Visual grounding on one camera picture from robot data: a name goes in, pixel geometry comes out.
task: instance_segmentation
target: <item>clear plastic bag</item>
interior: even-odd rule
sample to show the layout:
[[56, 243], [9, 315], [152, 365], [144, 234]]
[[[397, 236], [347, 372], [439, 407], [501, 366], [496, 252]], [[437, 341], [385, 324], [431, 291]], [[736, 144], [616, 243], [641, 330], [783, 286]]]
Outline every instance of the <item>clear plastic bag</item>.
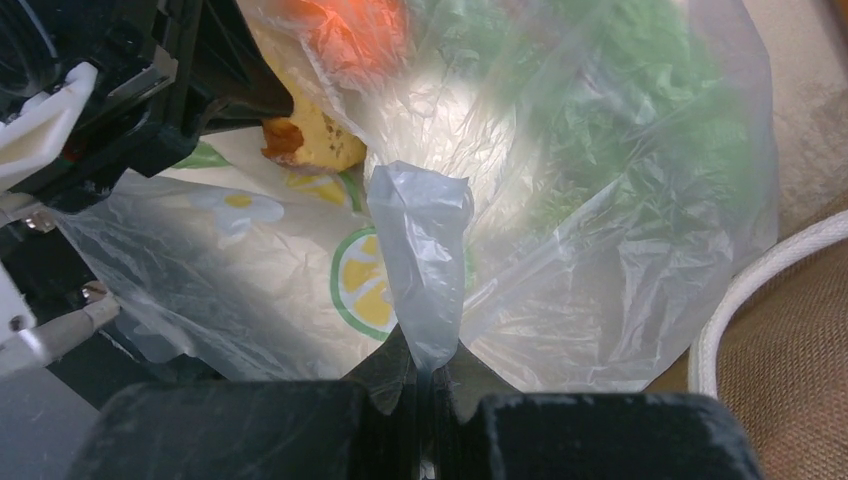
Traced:
[[522, 390], [644, 386], [776, 239], [741, 0], [239, 0], [369, 147], [468, 177], [461, 338]]

